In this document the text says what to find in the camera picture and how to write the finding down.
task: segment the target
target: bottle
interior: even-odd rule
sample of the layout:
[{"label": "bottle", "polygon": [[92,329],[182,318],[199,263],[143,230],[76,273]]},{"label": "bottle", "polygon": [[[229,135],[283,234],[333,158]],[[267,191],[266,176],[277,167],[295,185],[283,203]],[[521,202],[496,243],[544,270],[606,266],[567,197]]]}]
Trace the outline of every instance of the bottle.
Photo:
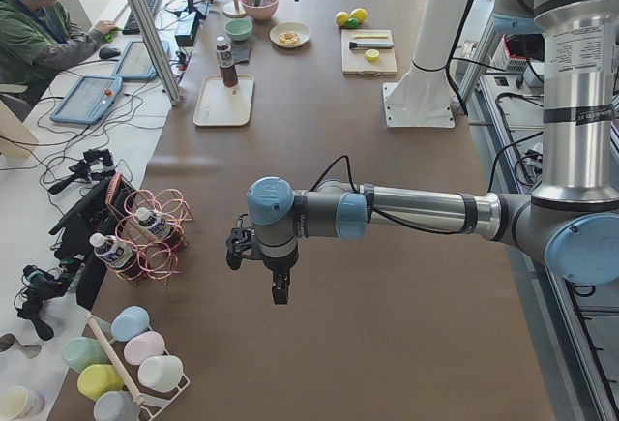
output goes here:
[{"label": "bottle", "polygon": [[142,274],[137,264],[137,250],[115,235],[95,233],[90,236],[95,256],[125,279],[135,279]]},{"label": "bottle", "polygon": [[225,41],[224,36],[217,37],[216,41],[217,62],[220,65],[223,85],[226,87],[234,87],[239,83],[239,77],[236,75],[236,67],[234,66],[232,50],[230,49],[230,45],[228,45]]},{"label": "bottle", "polygon": [[173,223],[163,216],[163,213],[140,206],[135,215],[137,216],[137,223],[144,231],[157,240],[166,243],[168,247],[176,248],[185,243],[183,235]]}]

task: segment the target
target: man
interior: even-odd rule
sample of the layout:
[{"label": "man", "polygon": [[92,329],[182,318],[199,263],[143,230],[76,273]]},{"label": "man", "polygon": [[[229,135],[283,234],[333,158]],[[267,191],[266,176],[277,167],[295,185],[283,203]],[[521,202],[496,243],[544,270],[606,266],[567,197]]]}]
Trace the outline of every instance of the man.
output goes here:
[{"label": "man", "polygon": [[58,0],[0,0],[0,82],[27,85],[35,105],[56,75],[92,55],[115,29],[99,21],[86,33]]}]

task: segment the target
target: computer mouse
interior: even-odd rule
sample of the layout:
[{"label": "computer mouse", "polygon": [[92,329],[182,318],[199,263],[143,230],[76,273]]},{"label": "computer mouse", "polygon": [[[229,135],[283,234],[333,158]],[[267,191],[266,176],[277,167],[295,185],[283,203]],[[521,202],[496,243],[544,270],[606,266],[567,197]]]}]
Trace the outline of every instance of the computer mouse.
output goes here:
[{"label": "computer mouse", "polygon": [[108,60],[118,55],[120,55],[120,50],[118,48],[112,48],[111,46],[104,46],[99,50],[99,57],[102,60]]}]

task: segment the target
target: cup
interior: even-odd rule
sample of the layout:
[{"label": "cup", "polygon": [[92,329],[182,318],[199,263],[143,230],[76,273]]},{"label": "cup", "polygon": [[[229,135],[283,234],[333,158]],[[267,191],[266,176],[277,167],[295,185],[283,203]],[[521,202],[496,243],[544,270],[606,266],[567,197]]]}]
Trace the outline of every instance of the cup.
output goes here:
[{"label": "cup", "polygon": [[77,379],[80,394],[96,402],[105,392],[123,388],[123,379],[112,365],[90,365]]},{"label": "cup", "polygon": [[183,362],[173,355],[149,356],[137,370],[139,383],[158,392],[169,392],[183,378]]},{"label": "cup", "polygon": [[131,365],[140,365],[149,356],[165,353],[165,340],[159,332],[146,331],[127,342],[125,360]]},{"label": "cup", "polygon": [[90,365],[107,363],[107,355],[96,339],[76,337],[62,350],[62,359],[73,370],[81,373]]},{"label": "cup", "polygon": [[93,414],[97,421],[136,421],[139,411],[129,392],[113,390],[97,399]]},{"label": "cup", "polygon": [[120,342],[130,341],[133,337],[148,330],[150,317],[142,307],[128,307],[112,322],[112,336]]},{"label": "cup", "polygon": [[22,385],[15,385],[0,395],[0,419],[32,418],[44,406],[43,395]]}]

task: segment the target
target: blue joint cap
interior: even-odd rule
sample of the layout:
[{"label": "blue joint cap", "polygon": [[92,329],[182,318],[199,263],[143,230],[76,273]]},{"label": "blue joint cap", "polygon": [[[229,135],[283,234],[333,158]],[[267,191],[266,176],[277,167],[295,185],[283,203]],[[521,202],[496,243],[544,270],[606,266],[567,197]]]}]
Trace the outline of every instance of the blue joint cap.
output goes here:
[{"label": "blue joint cap", "polygon": [[283,179],[263,177],[248,190],[248,207],[251,221],[266,226],[286,216],[294,203],[294,192]]},{"label": "blue joint cap", "polygon": [[336,211],[336,233],[340,239],[358,239],[366,232],[368,204],[361,194],[341,196]]},{"label": "blue joint cap", "polygon": [[492,24],[501,34],[542,34],[544,30],[532,17],[517,17],[492,14]]},{"label": "blue joint cap", "polygon": [[577,286],[619,277],[619,215],[595,213],[562,226],[548,241],[546,267]]}]

